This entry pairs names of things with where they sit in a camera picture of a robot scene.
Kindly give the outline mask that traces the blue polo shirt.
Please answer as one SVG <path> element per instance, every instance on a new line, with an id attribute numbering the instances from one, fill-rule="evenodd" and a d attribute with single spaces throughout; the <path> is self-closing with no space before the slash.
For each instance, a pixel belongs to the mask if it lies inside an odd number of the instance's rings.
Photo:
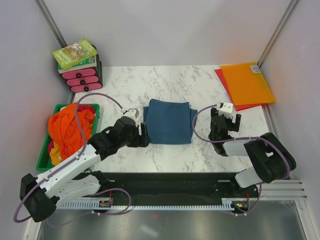
<path id="1" fill-rule="evenodd" d="M 155 145 L 186 145 L 192 143 L 192 121 L 198 113 L 189 102 L 165 102 L 151 99 L 143 108 L 143 122 Z"/>

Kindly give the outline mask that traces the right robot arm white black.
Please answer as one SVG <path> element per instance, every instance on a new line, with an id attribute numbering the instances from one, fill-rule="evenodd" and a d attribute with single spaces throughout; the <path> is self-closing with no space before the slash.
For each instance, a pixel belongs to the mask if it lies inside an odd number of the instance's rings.
<path id="1" fill-rule="evenodd" d="M 287 179 L 290 172 L 296 169 L 295 159 L 273 133 L 235 140 L 229 132 L 239 131 L 240 114 L 232 116 L 221 108 L 213 107 L 210 117 L 208 138 L 216 153 L 224 157 L 248 157 L 252 164 L 252 167 L 238 172 L 229 184 L 233 196 L 242 196 L 252 185 Z"/>

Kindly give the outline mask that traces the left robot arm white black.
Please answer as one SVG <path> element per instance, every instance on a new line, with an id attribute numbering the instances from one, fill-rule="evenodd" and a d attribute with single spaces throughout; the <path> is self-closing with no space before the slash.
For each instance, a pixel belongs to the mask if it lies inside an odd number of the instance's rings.
<path id="1" fill-rule="evenodd" d="M 132 116 L 122 116 L 113 126 L 94 134 L 84 146 L 59 165 L 37 176 L 28 173 L 20 182 L 20 204 L 39 223 L 50 217 L 57 207 L 77 198 L 97 194 L 106 196 L 108 182 L 95 172 L 83 179 L 75 177 L 89 167 L 105 160 L 122 147 L 145 148 L 151 142 L 146 123 L 137 124 Z"/>

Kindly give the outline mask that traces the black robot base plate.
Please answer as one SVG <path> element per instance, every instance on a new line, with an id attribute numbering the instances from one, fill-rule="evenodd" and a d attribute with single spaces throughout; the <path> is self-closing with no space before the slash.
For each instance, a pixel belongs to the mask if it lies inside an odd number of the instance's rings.
<path id="1" fill-rule="evenodd" d="M 235 173 L 125 173 L 94 171 L 100 191 L 111 190 L 115 206 L 127 205 L 128 196 L 134 207 L 213 206 L 223 199 L 253 199 L 258 188 L 240 188 Z"/>

